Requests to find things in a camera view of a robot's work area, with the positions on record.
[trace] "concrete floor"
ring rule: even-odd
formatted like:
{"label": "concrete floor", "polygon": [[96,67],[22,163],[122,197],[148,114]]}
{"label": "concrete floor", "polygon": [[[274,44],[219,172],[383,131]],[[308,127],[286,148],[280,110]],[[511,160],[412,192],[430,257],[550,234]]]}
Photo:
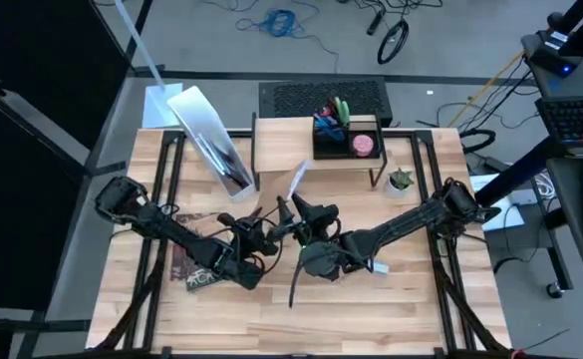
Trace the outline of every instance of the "concrete floor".
{"label": "concrete floor", "polygon": [[[374,37],[365,34],[373,11],[332,0],[307,2],[321,11],[305,24],[307,34],[319,36],[327,48],[340,54],[340,73],[488,78],[520,51],[522,35],[545,28],[547,14],[563,11],[572,3],[571,0],[454,0],[441,9],[421,8],[407,17],[411,35],[403,51],[390,64],[380,66],[375,53],[386,27],[381,26]],[[248,4],[250,0],[240,3]],[[126,2],[133,18],[138,16],[141,5],[141,0]],[[263,33],[235,30],[236,20],[252,18],[258,21],[270,7],[288,8],[301,17],[312,12],[289,0],[260,1],[244,13],[227,12],[198,1],[156,0],[151,6],[143,39],[154,60],[166,64],[169,70],[332,72],[333,57],[312,40],[274,39]],[[130,36],[120,15],[114,7],[101,7],[100,10],[124,48]],[[397,20],[396,15],[389,17],[391,25]],[[144,65],[138,52],[134,65]],[[515,77],[520,77],[525,69],[525,65],[522,66]],[[185,88],[198,86],[227,128],[248,128],[251,112],[258,109],[257,82],[254,81],[166,80],[183,82]],[[142,123],[144,92],[148,85],[153,85],[153,81],[127,80],[101,164],[130,157],[136,130]],[[416,120],[434,122],[438,106],[465,101],[479,90],[476,86],[425,84],[388,84],[387,88],[394,118],[402,122],[404,128],[420,127]],[[516,124],[534,113],[535,99],[535,96],[513,96],[498,112],[507,124]],[[444,109],[440,114],[441,123],[447,124],[458,109]],[[519,159],[547,134],[539,119],[530,120],[517,130],[507,130],[495,119],[485,127],[497,130],[498,136],[497,141],[481,153],[504,162]],[[107,176],[96,179],[89,198],[94,197],[108,179]],[[111,229],[97,218],[88,201],[61,272],[48,319],[91,317]],[[497,274],[497,284],[515,347],[531,345],[570,328],[568,333],[531,352],[583,358],[583,264],[567,227],[558,230],[557,238],[575,285],[574,291],[567,292],[559,300],[547,297],[544,286],[555,277],[545,250],[540,250],[529,264],[506,264]],[[505,253],[498,251],[491,253],[493,261],[503,255]],[[79,293],[93,300],[82,301]],[[36,354],[77,352],[84,348],[86,336],[87,333],[42,335]]]}

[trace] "keyboard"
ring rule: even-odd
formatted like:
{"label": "keyboard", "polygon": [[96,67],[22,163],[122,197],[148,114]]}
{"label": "keyboard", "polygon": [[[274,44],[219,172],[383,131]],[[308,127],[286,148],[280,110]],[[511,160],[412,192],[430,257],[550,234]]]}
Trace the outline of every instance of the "keyboard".
{"label": "keyboard", "polygon": [[259,88],[261,118],[311,117],[337,96],[347,102],[351,115],[379,114],[383,127],[393,119],[382,78],[261,83]]}
{"label": "keyboard", "polygon": [[583,147],[583,97],[540,99],[535,106],[551,136],[569,147]]}

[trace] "desk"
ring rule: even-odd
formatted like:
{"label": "desk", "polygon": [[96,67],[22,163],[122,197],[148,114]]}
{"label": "desk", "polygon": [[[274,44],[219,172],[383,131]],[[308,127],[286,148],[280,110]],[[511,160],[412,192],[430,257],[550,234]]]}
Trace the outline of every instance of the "desk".
{"label": "desk", "polygon": [[[532,49],[540,44],[540,41],[538,35],[527,35],[521,39],[521,43],[526,53],[531,53]],[[577,70],[565,79],[550,74],[532,63],[529,63],[528,66],[532,70],[544,98],[583,96],[583,61]],[[563,210],[559,209],[550,215],[551,220],[549,220],[548,227],[565,224],[565,219],[567,219],[583,260],[583,202],[579,200],[583,198],[581,196],[583,178],[580,171],[577,170],[578,166],[576,164],[574,167],[572,166],[573,160],[554,161],[568,156],[570,155],[564,148],[547,137],[508,170],[476,193],[475,198],[482,205],[491,205],[548,168],[563,208]],[[572,289],[572,283],[556,241],[552,249],[549,250],[549,254],[557,273],[559,286],[564,290]]]}
{"label": "desk", "polygon": [[[456,130],[432,131],[441,176],[468,182]],[[140,130],[136,139],[129,176],[147,188],[152,188],[162,136],[163,131]],[[233,140],[241,157],[250,159],[251,140]],[[389,158],[387,173],[397,167],[405,171],[414,169],[406,139],[385,139],[385,145]],[[426,181],[432,191],[431,171],[426,156],[423,159]],[[168,169],[172,162],[173,153],[167,159]],[[167,171],[163,188],[169,177]],[[274,174],[261,174],[262,187],[266,188],[273,178]],[[416,190],[401,199],[384,197],[380,189],[369,188],[365,170],[310,171],[298,192],[311,203],[336,204],[343,230],[377,225],[421,202]],[[189,142],[184,145],[175,198],[180,212],[228,211],[234,216],[248,214],[257,201],[254,196],[231,203]],[[483,236],[477,225],[469,232]],[[140,237],[134,233],[120,234],[112,240],[88,346],[98,344],[130,304],[141,246]],[[444,346],[423,229],[380,251],[378,260],[391,269],[386,277],[358,271],[328,282],[303,272],[294,307],[289,309],[289,285],[298,252],[296,242],[285,240],[280,263],[254,290],[221,282],[194,293],[187,293],[183,282],[169,280],[168,254],[152,352],[159,353],[162,346],[171,346],[173,353],[432,354],[434,347]],[[485,244],[462,237],[458,240],[457,255],[468,303],[495,338],[509,346]],[[453,306],[451,312],[457,319]],[[137,347],[145,330],[145,313],[141,314],[137,330]],[[453,323],[461,347],[459,320]]]}

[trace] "blue cable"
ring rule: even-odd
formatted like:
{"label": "blue cable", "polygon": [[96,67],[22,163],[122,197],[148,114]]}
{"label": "blue cable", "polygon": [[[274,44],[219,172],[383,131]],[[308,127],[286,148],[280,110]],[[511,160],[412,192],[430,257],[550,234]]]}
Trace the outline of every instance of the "blue cable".
{"label": "blue cable", "polygon": [[[228,6],[223,7],[220,4],[217,4],[215,2],[211,2],[209,0],[200,0],[200,1],[205,3],[205,4],[215,5],[219,8],[221,8],[223,10],[227,10],[227,11],[244,12],[244,11],[251,9],[253,7],[253,5],[255,5],[255,3],[257,3],[259,0],[254,0],[250,6],[244,8],[244,9],[240,9],[240,10],[238,10],[238,7],[240,5],[239,0],[236,0],[236,5],[233,7],[228,7]],[[338,62],[340,61],[340,54],[335,52],[335,51],[327,49],[324,46],[324,44],[322,43],[322,40],[319,37],[317,37],[316,35],[303,35],[305,32],[305,29],[302,26],[302,24],[306,23],[307,21],[311,20],[312,18],[314,18],[318,14],[320,14],[320,9],[318,9],[318,7],[315,5],[308,4],[308,3],[305,3],[305,2],[302,2],[299,0],[291,0],[291,1],[296,3],[296,4],[299,4],[299,5],[308,6],[308,7],[312,8],[313,10],[315,10],[315,12],[312,15],[310,15],[309,17],[298,21],[297,16],[291,10],[269,9],[269,10],[267,10],[266,15],[265,15],[265,19],[263,21],[254,22],[252,19],[243,18],[243,19],[240,19],[240,20],[235,22],[235,28],[239,31],[246,31],[249,29],[256,28],[259,32],[265,32],[265,33],[267,33],[275,38],[290,37],[292,39],[297,39],[297,40],[313,39],[318,43],[318,45],[320,45],[322,50],[335,56],[335,62],[333,65],[333,72],[337,74],[338,73]]]}

